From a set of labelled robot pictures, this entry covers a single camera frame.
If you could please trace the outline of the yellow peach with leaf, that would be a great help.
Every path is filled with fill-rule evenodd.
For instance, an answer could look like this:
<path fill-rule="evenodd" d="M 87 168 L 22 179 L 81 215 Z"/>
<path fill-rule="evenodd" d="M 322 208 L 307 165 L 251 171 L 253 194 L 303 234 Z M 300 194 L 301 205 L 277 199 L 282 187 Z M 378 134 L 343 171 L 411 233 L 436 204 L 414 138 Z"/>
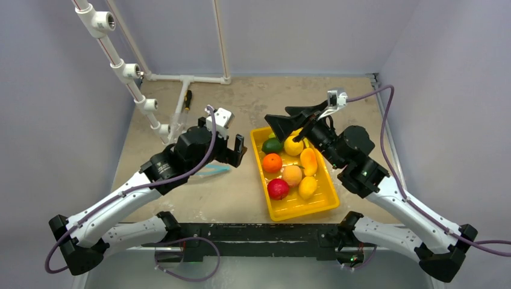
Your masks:
<path fill-rule="evenodd" d="M 285 166 L 281 178 L 289 187 L 296 187 L 303 179 L 302 169 L 296 165 Z"/>

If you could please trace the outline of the orange fruit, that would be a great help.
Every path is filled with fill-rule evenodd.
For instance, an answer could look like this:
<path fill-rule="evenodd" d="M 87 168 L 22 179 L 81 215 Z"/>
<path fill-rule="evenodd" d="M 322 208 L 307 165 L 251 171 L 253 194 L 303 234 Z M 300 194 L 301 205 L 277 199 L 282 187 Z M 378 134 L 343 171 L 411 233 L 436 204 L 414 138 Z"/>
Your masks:
<path fill-rule="evenodd" d="M 267 154 L 262 160 L 262 169 L 267 173 L 277 173 L 281 170 L 283 165 L 282 159 L 279 154 Z"/>

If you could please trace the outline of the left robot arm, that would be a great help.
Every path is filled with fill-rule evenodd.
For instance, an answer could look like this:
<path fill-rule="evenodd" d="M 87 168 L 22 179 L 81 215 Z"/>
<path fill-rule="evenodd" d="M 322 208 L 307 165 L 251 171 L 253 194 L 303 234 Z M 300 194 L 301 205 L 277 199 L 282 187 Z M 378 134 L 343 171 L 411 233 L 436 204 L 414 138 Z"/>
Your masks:
<path fill-rule="evenodd" d="M 208 163 L 238 167 L 247 148 L 244 137 L 236 135 L 234 149 L 227 147 L 231 113 L 217 111 L 202 117 L 197 126 L 181 134 L 176 143 L 153 155 L 123 186 L 90 208 L 49 221 L 57 240 L 51 253 L 60 250 L 74 276 L 95 268 L 105 257 L 129 247 L 162 243 L 173 246 L 180 237 L 180 224 L 169 212 L 132 224 L 121 221 L 145 204 L 186 184 Z"/>

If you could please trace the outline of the red apple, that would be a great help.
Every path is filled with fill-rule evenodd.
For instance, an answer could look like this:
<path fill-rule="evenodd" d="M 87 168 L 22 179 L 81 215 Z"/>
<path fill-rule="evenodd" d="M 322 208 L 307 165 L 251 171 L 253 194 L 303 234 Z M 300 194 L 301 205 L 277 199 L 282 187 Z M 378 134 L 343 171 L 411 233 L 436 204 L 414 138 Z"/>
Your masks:
<path fill-rule="evenodd" d="M 288 183 L 280 178 L 273 179 L 267 184 L 268 196 L 273 200 L 282 200 L 289 194 Z"/>

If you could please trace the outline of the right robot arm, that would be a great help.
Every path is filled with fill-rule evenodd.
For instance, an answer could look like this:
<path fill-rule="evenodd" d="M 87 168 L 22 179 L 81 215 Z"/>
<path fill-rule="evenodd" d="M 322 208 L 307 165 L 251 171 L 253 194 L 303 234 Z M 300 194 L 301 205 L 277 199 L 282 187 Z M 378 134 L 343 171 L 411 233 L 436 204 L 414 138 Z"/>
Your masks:
<path fill-rule="evenodd" d="M 431 210 L 408 194 L 398 180 L 370 157 L 374 149 L 366 129 L 351 125 L 337 134 L 330 117 L 321 118 L 326 103 L 313 107 L 286 107 L 283 116 L 268 114 L 279 141 L 298 132 L 335 168 L 338 179 L 350 193 L 384 209 L 401 222 L 401 227 L 378 223 L 351 211 L 339 225 L 339 244 L 359 241 L 398 252 L 417 262 L 432 278 L 451 282 L 459 272 L 477 230 L 458 225 Z"/>

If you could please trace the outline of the clear zip top bag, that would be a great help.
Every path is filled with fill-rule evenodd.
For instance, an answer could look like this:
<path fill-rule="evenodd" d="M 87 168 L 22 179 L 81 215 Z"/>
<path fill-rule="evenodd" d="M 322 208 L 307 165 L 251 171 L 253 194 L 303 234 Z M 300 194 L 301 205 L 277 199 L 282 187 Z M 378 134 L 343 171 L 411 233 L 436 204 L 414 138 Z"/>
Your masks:
<path fill-rule="evenodd" d="M 169 135 L 169 140 L 176 145 L 178 155 L 186 159 L 185 163 L 192 169 L 204 158 L 204 154 L 210 146 L 211 134 L 206 127 L 198 126 L 197 121 L 192 123 L 188 119 L 188 115 L 188 110 L 180 114 L 177 124 L 172 126 L 174 130 Z M 204 163 L 204 166 L 194 174 L 192 179 L 212 178 L 226 174 L 230 170 L 230 167 L 226 165 Z"/>

